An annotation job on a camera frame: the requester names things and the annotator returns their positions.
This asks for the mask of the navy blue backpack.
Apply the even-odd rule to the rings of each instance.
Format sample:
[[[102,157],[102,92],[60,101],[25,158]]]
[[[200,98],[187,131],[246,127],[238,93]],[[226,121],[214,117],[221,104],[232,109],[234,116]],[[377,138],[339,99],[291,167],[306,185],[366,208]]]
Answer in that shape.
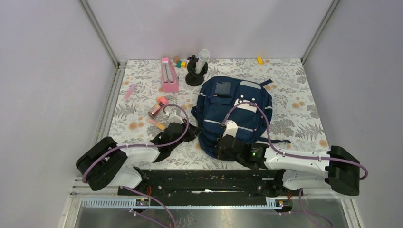
[[[269,79],[258,84],[215,76],[202,85],[191,114],[202,129],[198,136],[199,145],[208,156],[218,157],[215,147],[224,134],[221,126],[224,120],[237,124],[236,138],[241,142],[268,142],[263,134],[267,131],[266,123],[271,121],[273,104],[272,96],[264,86],[271,82]]]

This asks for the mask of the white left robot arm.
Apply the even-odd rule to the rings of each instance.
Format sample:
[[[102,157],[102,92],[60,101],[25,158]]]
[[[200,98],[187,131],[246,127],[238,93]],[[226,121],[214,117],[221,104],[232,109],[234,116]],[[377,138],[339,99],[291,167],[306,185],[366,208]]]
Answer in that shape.
[[[135,195],[147,191],[147,183],[140,172],[128,168],[136,162],[161,162],[183,142],[193,141],[202,128],[186,123],[171,123],[148,144],[118,146],[110,136],[103,138],[76,162],[85,183],[93,191],[107,186],[127,186]]]

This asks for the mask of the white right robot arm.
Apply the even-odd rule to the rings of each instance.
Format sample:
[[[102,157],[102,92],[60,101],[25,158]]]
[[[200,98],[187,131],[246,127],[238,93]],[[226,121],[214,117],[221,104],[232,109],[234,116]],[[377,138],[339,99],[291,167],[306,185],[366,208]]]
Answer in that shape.
[[[280,196],[299,189],[331,189],[353,197],[360,193],[360,162],[340,146],[321,152],[275,150],[265,143],[245,144],[226,135],[215,151],[220,160],[234,160],[252,170],[279,170],[280,178],[272,188]]]

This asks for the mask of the orange yellow highlighter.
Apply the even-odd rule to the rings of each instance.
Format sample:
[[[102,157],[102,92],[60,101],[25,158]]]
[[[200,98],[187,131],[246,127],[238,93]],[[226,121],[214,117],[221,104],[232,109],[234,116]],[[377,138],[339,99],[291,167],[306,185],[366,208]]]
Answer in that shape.
[[[158,121],[156,121],[156,120],[154,120],[154,119],[152,119],[152,118],[147,119],[147,121],[148,121],[151,125],[157,127],[158,129],[160,129],[160,130],[162,130],[162,131],[164,131],[164,130],[166,129],[166,127],[165,127],[163,124],[159,123]]]

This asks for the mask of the pink-capped marker tube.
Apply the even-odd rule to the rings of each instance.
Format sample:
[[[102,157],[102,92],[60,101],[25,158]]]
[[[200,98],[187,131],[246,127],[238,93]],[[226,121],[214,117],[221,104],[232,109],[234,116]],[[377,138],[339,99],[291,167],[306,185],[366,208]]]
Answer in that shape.
[[[157,103],[149,110],[148,115],[154,119],[159,112],[169,103],[169,99],[162,96],[156,99]]]

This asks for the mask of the black round stand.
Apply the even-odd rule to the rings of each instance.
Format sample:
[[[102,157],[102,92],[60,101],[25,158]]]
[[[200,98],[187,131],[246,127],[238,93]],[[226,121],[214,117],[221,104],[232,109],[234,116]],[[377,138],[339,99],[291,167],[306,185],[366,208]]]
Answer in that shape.
[[[186,84],[193,87],[199,86],[203,83],[204,75],[208,71],[208,63],[206,62],[202,71],[199,74],[195,73],[197,61],[198,59],[196,61],[189,61],[187,64],[188,73],[185,77]]]

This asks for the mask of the pink rack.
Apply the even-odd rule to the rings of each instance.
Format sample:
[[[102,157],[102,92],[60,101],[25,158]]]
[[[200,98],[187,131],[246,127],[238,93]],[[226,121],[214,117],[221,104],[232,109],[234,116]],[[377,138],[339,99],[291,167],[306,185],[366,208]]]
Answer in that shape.
[[[176,93],[179,91],[179,81],[177,73],[168,57],[161,58],[161,82],[162,91],[166,93]]]

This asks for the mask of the green block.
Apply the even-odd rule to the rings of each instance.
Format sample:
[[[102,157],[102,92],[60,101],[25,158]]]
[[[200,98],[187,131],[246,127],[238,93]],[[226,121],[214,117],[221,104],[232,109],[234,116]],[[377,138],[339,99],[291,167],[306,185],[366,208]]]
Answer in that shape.
[[[175,65],[177,68],[181,68],[182,67],[182,61],[178,61]]]

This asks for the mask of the purple block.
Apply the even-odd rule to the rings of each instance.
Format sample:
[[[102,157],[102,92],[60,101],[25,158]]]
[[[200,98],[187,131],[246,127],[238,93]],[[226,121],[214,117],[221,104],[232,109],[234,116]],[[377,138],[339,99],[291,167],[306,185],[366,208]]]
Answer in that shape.
[[[187,60],[189,61],[196,61],[198,58],[195,55],[192,55],[190,57],[187,58]]]

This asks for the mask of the pink highlighter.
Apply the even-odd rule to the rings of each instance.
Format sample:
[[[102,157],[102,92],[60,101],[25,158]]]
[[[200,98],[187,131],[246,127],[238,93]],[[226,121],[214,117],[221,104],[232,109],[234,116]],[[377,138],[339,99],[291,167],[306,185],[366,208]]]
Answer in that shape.
[[[126,92],[125,96],[124,96],[124,100],[125,100],[125,101],[127,101],[127,100],[130,98],[131,94],[133,93],[133,91],[134,91],[135,89],[136,89],[136,84],[132,84],[132,85],[130,86],[130,88],[128,89],[128,91]]]

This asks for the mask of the brown round block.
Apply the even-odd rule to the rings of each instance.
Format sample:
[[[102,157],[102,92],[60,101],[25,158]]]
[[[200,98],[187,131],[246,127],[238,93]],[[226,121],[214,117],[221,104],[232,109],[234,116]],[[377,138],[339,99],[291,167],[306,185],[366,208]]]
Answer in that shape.
[[[180,61],[180,58],[179,58],[179,56],[175,56],[174,58],[173,58],[173,62],[174,63],[178,63]]]

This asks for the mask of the white cylinder on stand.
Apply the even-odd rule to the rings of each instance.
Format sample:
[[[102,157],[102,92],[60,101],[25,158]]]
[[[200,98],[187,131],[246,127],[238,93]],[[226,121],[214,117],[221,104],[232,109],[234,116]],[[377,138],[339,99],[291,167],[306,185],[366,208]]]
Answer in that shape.
[[[204,68],[205,63],[210,59],[210,52],[207,49],[203,49],[198,54],[198,61],[195,68],[195,73],[199,74]]]

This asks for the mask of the yellow block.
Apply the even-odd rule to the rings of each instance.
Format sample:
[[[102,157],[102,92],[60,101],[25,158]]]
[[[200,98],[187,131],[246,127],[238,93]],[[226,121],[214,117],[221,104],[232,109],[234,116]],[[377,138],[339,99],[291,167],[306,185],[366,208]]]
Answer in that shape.
[[[257,63],[258,63],[259,65],[263,65],[263,64],[264,64],[264,61],[263,61],[263,59],[262,59],[261,57],[256,57],[256,60],[257,60]]]

